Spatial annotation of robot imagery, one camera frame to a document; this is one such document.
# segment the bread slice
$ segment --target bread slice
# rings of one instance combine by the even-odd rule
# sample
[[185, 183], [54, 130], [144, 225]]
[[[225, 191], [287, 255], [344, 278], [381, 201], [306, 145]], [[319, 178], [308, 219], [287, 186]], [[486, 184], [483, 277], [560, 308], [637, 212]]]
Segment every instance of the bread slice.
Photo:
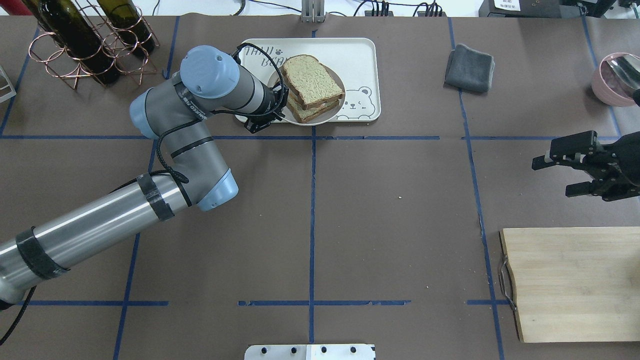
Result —
[[300, 100], [303, 110], [333, 102], [344, 97], [324, 65], [311, 55], [293, 56], [282, 64], [285, 82]]
[[301, 124], [306, 124], [336, 106], [338, 106], [338, 100], [326, 102], [320, 106], [316, 106], [315, 108], [304, 110], [300, 103], [296, 101], [295, 95], [289, 93], [289, 98], [287, 99], [287, 107], [291, 110], [291, 113], [293, 113], [296, 120]]

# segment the bear drawing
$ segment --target bear drawing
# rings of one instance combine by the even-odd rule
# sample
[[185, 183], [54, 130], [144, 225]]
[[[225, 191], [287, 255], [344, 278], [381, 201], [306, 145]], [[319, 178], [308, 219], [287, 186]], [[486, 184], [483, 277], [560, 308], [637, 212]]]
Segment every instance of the bear drawing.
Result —
[[337, 119], [371, 119], [375, 112], [376, 107], [371, 101], [371, 89], [362, 86], [358, 90], [344, 92], [344, 104]]

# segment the light blue joint cap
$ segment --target light blue joint cap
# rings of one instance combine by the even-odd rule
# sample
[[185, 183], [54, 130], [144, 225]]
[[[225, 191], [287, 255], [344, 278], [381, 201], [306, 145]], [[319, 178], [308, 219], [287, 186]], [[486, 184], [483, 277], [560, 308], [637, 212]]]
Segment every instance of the light blue joint cap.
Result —
[[233, 199], [238, 194], [238, 185], [231, 169], [227, 170], [218, 183], [198, 203], [202, 211], [209, 211]]
[[153, 88], [147, 89], [147, 91], [143, 92], [142, 95], [138, 96], [131, 105], [129, 105], [129, 116], [131, 117], [131, 121], [133, 125], [140, 130], [142, 135], [146, 136], [149, 139], [157, 139], [158, 136], [151, 130], [149, 126], [149, 120], [147, 119], [147, 110], [145, 109], [145, 105], [147, 103], [147, 94], [149, 90]]
[[240, 68], [227, 53], [209, 45], [189, 50], [180, 64], [182, 83], [190, 92], [205, 99], [217, 99], [236, 88]]

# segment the pink bowl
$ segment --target pink bowl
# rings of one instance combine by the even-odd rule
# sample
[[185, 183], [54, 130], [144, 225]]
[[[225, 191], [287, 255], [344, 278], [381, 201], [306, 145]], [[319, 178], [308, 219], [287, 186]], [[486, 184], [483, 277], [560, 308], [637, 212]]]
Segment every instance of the pink bowl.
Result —
[[627, 96], [624, 90], [617, 85], [616, 75], [611, 70], [609, 64], [607, 64], [607, 60], [623, 55], [628, 55], [628, 53], [613, 53], [605, 56], [598, 64], [598, 68], [593, 72], [593, 77], [591, 78], [591, 89], [593, 89], [593, 93], [602, 102], [611, 106], [632, 106], [636, 104], [634, 100]]

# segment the wooden cutting board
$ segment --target wooden cutting board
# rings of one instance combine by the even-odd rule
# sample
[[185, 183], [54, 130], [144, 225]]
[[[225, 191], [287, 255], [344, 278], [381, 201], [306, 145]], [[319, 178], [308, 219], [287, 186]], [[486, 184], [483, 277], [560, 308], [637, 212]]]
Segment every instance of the wooden cutting board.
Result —
[[503, 229], [520, 340], [640, 341], [640, 227]]

